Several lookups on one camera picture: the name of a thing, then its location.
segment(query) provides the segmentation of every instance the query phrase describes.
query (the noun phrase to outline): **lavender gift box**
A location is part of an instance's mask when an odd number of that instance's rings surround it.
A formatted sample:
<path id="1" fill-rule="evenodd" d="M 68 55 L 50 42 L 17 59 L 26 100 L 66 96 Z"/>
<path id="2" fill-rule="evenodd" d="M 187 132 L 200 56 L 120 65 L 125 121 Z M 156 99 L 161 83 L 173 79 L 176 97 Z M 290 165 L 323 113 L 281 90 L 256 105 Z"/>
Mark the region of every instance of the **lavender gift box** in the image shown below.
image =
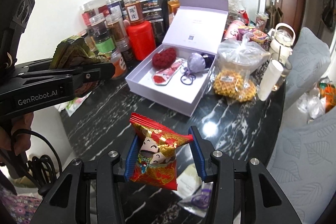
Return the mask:
<path id="1" fill-rule="evenodd" d="M 216 55 L 221 43 L 228 14 L 227 0 L 179 0 L 180 9 L 163 39 L 155 49 L 127 77 L 130 90 L 153 102 L 191 116 L 206 89 L 210 72 L 199 73 L 192 85 L 180 81 L 179 70 L 166 86 L 155 85 L 152 58 L 157 52 L 174 47 L 177 57 L 188 59 L 193 52 Z"/>

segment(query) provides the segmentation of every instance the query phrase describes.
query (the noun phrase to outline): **box lid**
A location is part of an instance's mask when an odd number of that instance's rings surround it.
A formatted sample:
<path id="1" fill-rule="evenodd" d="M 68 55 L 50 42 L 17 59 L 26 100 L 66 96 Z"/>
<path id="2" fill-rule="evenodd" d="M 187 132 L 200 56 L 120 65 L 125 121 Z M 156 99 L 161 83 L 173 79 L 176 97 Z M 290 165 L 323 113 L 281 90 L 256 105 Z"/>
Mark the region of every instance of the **box lid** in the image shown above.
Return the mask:
<path id="1" fill-rule="evenodd" d="M 179 0 L 181 7 L 162 44 L 216 54 L 221 43 L 228 0 Z"/>

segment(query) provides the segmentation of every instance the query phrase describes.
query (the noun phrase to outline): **metal screw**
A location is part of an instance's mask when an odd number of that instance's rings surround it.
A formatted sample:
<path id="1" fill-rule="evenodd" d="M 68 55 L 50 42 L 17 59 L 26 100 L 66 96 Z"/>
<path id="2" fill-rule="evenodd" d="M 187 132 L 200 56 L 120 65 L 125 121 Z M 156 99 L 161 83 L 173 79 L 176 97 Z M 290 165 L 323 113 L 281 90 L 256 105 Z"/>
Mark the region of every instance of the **metal screw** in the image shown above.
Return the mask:
<path id="1" fill-rule="evenodd" d="M 71 163 L 72 165 L 78 165 L 81 163 L 81 159 L 73 159 Z"/>
<path id="2" fill-rule="evenodd" d="M 253 165 L 258 165 L 258 164 L 259 164 L 259 160 L 256 159 L 256 158 L 252 158 L 252 159 L 250 160 L 250 162 L 251 162 Z"/>
<path id="3" fill-rule="evenodd" d="M 219 150 L 213 151 L 212 154 L 217 158 L 223 155 L 222 151 L 219 151 Z"/>
<path id="4" fill-rule="evenodd" d="M 109 157 L 114 158 L 118 156 L 118 152 L 116 150 L 112 150 L 109 152 Z"/>

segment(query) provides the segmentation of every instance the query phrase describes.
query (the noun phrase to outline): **pink floral clothing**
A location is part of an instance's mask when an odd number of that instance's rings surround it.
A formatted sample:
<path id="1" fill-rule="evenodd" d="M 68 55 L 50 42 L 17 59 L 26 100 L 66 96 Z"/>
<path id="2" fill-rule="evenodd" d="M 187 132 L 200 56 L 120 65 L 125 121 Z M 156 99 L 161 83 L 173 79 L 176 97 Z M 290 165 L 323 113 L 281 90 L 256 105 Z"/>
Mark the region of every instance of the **pink floral clothing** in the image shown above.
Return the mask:
<path id="1" fill-rule="evenodd" d="M 0 185 L 0 202 L 16 223 L 29 224 L 41 200 L 28 196 L 16 196 Z"/>

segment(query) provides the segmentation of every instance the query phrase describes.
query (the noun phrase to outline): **red yarn heart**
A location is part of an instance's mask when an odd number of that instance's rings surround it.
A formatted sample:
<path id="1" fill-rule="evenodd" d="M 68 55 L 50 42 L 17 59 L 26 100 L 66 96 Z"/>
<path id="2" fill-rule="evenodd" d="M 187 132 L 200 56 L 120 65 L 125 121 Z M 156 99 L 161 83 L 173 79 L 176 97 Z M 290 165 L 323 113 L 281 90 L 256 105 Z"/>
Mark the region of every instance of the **red yarn heart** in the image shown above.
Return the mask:
<path id="1" fill-rule="evenodd" d="M 156 70 L 168 69 L 176 60 L 176 50 L 168 48 L 162 52 L 154 54 L 152 65 Z"/>

